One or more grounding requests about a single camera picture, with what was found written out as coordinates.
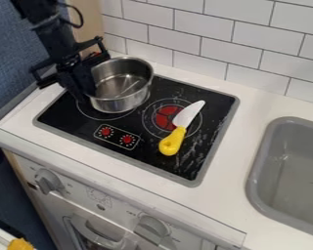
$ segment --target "blue floor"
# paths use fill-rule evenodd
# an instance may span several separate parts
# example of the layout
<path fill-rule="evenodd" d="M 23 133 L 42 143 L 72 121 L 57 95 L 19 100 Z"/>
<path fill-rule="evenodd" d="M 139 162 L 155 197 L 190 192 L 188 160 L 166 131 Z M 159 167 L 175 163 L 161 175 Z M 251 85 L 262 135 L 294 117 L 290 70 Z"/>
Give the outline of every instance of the blue floor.
<path fill-rule="evenodd" d="M 0 221 L 25 235 L 37 250 L 57 249 L 1 151 Z"/>

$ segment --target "gray sink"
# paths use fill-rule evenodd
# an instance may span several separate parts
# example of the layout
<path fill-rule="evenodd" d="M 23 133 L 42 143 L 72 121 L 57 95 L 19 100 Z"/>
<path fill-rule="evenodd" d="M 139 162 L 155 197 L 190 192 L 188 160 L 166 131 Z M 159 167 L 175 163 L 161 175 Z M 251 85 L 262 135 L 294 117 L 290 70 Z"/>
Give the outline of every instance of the gray sink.
<path fill-rule="evenodd" d="M 313 122 L 283 117 L 267 127 L 246 195 L 263 215 L 313 234 Z"/>

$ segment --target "oven knob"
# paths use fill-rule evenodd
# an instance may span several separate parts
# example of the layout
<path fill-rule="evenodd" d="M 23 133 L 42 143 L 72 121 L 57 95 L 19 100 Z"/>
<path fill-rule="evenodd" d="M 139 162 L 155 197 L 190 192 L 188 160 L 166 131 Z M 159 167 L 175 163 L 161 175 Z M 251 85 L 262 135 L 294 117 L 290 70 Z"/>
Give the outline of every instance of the oven knob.
<path fill-rule="evenodd" d="M 101 129 L 101 135 L 104 136 L 105 138 L 109 138 L 113 135 L 113 128 L 110 127 L 104 127 Z"/>
<path fill-rule="evenodd" d="M 48 194 L 50 191 L 60 191 L 64 188 L 64 185 L 53 172 L 47 169 L 40 169 L 35 175 L 35 182 L 39 185 L 40 190 L 44 194 Z"/>
<path fill-rule="evenodd" d="M 156 218 L 144 215 L 134 229 L 134 232 L 150 241 L 159 249 L 177 250 L 170 236 L 169 228 Z"/>
<path fill-rule="evenodd" d="M 123 138 L 122 138 L 122 141 L 123 141 L 126 145 L 131 144 L 131 143 L 132 143 L 132 140 L 133 140 L 132 137 L 129 136 L 129 135 L 123 136 Z"/>

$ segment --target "white knife blade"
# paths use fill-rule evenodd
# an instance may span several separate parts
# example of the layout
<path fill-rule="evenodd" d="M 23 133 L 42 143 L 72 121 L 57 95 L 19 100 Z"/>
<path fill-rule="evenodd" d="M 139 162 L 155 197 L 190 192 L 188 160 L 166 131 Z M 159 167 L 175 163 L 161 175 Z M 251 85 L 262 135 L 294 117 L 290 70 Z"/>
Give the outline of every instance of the white knife blade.
<path fill-rule="evenodd" d="M 201 100 L 190 104 L 189 106 L 185 107 L 181 110 L 173 119 L 172 123 L 176 126 L 182 126 L 188 128 L 189 125 L 192 123 L 194 118 L 198 115 L 201 109 L 204 107 L 205 101 Z"/>

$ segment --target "pot rim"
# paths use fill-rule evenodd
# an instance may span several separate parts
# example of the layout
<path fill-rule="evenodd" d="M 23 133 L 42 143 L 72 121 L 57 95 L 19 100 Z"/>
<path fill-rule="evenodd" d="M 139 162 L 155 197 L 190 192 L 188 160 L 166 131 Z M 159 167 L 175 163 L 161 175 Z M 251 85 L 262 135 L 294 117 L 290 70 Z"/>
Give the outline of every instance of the pot rim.
<path fill-rule="evenodd" d="M 91 95 L 88 95 L 86 93 L 84 95 L 86 95 L 87 97 L 89 97 L 91 99 L 98 100 L 98 101 L 104 101 L 104 102 L 120 101 L 120 100 L 124 100 L 124 99 L 127 99 L 127 98 L 135 96 L 137 93 L 143 91 L 145 87 L 147 87 L 147 86 L 149 86 L 151 84 L 151 82 L 152 82 L 152 80 L 153 80 L 153 78 L 155 76 L 155 71 L 154 71 L 153 67 L 151 66 L 151 64 L 149 62 L 145 61 L 145 60 L 142 60 L 142 59 L 139 59 L 139 58 L 135 58 L 135 57 L 119 57 L 119 58 L 113 58 L 113 59 L 107 60 L 107 61 L 102 62 L 100 64 L 111 63 L 113 61 L 122 61 L 122 60 L 135 60 L 135 61 L 138 61 L 140 63 L 145 64 L 149 68 L 149 70 L 151 72 L 150 78 L 148 79 L 147 83 L 141 89 L 137 90 L 136 92 L 134 92 L 134 93 L 132 93 L 130 95 L 127 95 L 127 96 L 124 96 L 124 97 L 120 97 L 120 98 L 97 98 L 95 96 L 91 96 Z"/>

